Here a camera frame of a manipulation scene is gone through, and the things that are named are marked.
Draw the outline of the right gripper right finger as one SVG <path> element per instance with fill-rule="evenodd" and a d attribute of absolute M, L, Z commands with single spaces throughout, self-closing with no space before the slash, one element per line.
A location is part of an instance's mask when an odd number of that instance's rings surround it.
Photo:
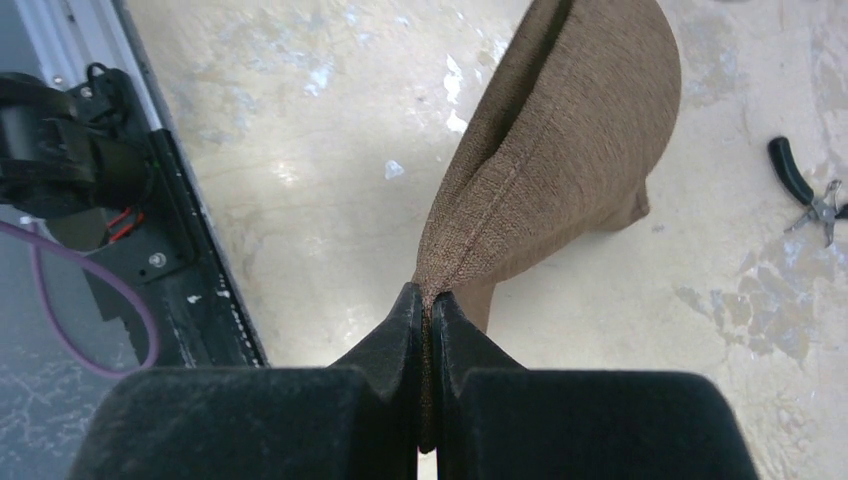
<path fill-rule="evenodd" d="M 455 298 L 432 309 L 442 479 L 753 479 L 724 396 L 687 372 L 531 370 Z"/>

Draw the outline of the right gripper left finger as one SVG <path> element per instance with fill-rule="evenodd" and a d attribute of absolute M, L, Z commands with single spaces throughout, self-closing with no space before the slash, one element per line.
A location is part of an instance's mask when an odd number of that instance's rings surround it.
<path fill-rule="evenodd" d="M 73 479 L 413 479 L 422 298 L 329 366 L 155 368 L 96 410 Z"/>

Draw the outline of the brown cloth napkin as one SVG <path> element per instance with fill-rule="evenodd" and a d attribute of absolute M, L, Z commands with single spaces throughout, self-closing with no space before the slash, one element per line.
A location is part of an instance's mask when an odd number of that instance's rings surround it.
<path fill-rule="evenodd" d="M 646 216 L 681 88 L 658 2 L 530 3 L 425 222 L 412 277 L 424 327 L 451 292 L 485 329 L 497 284 L 584 233 Z"/>

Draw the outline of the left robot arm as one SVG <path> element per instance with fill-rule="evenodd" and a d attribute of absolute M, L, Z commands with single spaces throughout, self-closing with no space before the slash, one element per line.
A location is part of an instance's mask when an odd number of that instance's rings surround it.
<path fill-rule="evenodd" d="M 68 91 L 2 73 L 2 204 L 42 219 L 141 204 L 154 184 L 145 127 L 119 69 L 93 63 Z"/>

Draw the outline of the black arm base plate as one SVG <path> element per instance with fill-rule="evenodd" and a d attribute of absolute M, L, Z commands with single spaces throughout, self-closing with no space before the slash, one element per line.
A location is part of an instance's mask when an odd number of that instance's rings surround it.
<path fill-rule="evenodd" d="M 263 367 L 265 355 L 214 245 L 175 136 L 154 128 L 141 89 L 99 62 L 70 89 L 93 133 L 141 150 L 151 187 L 139 206 L 106 212 L 89 257 L 127 282 L 153 314 L 157 365 Z"/>

